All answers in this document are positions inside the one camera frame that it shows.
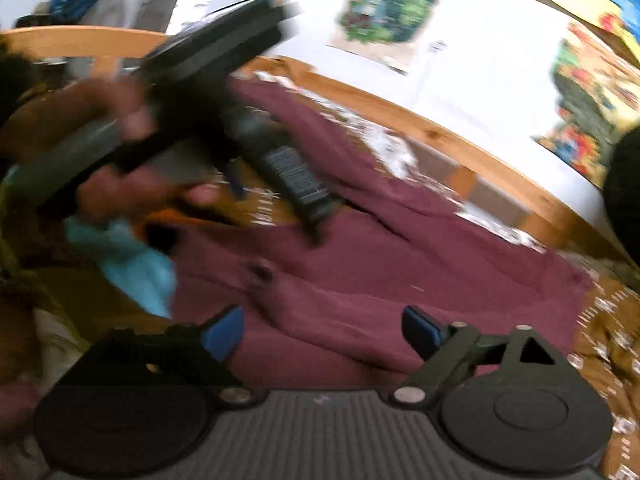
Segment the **person's left hand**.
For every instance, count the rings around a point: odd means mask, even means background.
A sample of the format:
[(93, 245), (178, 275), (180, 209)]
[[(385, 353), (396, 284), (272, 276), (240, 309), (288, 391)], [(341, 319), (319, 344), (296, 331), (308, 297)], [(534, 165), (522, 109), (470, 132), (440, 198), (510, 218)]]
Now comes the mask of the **person's left hand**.
[(175, 202), (213, 205), (215, 110), (204, 92), (135, 76), (35, 96), (1, 127), (1, 165), (14, 171), (6, 203), (89, 223), (140, 218)]

